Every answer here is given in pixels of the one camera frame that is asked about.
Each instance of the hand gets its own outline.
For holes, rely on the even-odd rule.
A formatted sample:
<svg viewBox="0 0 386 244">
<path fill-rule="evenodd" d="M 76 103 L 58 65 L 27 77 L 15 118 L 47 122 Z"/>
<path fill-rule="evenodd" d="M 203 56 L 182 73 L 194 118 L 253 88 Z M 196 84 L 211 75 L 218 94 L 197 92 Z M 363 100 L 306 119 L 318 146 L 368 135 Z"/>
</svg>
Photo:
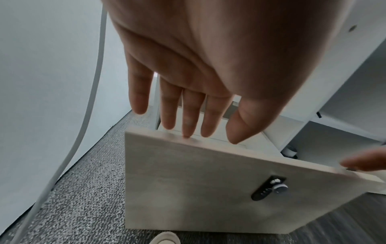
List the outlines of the hand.
<svg viewBox="0 0 386 244">
<path fill-rule="evenodd" d="M 386 147 L 371 149 L 341 162 L 343 167 L 361 171 L 386 170 Z"/>
<path fill-rule="evenodd" d="M 153 72 L 161 75 L 161 122 L 175 125 L 183 98 L 190 137 L 207 97 L 201 134 L 210 136 L 232 101 L 231 143 L 265 129 L 317 65 L 352 0 L 103 0 L 126 53 L 129 99 L 148 107 Z"/>
</svg>

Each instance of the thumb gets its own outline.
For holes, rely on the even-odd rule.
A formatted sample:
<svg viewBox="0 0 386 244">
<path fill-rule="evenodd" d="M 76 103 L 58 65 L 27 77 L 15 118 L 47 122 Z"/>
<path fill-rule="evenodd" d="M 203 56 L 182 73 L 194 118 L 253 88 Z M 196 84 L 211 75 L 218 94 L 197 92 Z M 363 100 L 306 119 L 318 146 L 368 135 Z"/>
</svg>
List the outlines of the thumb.
<svg viewBox="0 0 386 244">
<path fill-rule="evenodd" d="M 386 170 L 386 147 L 371 149 L 346 158 L 341 162 L 341 165 L 362 171 Z"/>
<path fill-rule="evenodd" d="M 280 114 L 285 101 L 241 98 L 237 111 L 226 124 L 230 143 L 237 144 L 267 128 Z"/>
</svg>

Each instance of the white cable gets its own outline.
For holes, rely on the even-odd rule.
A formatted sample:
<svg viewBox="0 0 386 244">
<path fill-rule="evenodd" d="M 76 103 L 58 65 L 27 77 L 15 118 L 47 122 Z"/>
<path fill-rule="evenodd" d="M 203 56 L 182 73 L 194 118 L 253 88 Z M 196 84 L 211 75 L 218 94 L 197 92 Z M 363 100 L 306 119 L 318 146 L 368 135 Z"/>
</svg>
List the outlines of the white cable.
<svg viewBox="0 0 386 244">
<path fill-rule="evenodd" d="M 102 71 L 102 63 L 103 63 L 103 54 L 105 49 L 105 36 L 106 36 L 106 21 L 107 21 L 107 11 L 105 8 L 102 8 L 102 16 L 101 16 L 101 29 L 99 32 L 99 50 L 98 50 L 98 59 L 96 61 L 95 75 L 94 81 L 92 82 L 90 98 L 88 99 L 88 104 L 86 108 L 86 113 L 83 118 L 82 126 L 80 127 L 78 136 L 75 139 L 74 144 L 71 147 L 71 150 L 68 152 L 66 158 L 60 164 L 59 168 L 56 170 L 55 174 L 49 180 L 47 186 L 44 188 L 39 198 L 36 200 L 35 204 L 27 214 L 23 224 L 17 230 L 15 237 L 12 239 L 10 244 L 19 244 L 24 235 L 26 234 L 28 227 L 31 225 L 33 219 L 36 214 L 39 212 L 42 205 L 47 200 L 49 193 L 54 187 L 55 183 L 58 181 L 59 177 L 62 175 L 63 171 L 66 169 L 67 165 L 70 163 L 71 159 L 75 155 L 76 151 L 79 148 L 80 143 L 83 140 L 83 137 L 86 133 L 88 123 L 90 121 L 92 109 L 94 107 L 95 97 L 97 95 L 97 88 L 99 84 L 99 79 L 101 77 Z"/>
</svg>

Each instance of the gray carpet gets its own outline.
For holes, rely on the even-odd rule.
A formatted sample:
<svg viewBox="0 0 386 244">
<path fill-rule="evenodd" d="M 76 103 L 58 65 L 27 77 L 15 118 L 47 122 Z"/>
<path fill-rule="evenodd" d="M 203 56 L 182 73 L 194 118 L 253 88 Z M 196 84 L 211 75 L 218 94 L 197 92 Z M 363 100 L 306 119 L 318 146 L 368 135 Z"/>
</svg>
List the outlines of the gray carpet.
<svg viewBox="0 0 386 244">
<path fill-rule="evenodd" d="M 124 142 L 129 124 L 147 127 L 150 114 L 126 115 L 56 184 L 23 242 L 144 243 L 160 231 L 124 228 Z M 176 232 L 182 244 L 386 243 L 386 196 L 365 194 L 288 235 Z M 9 243 L 20 220 L 0 238 Z"/>
</svg>

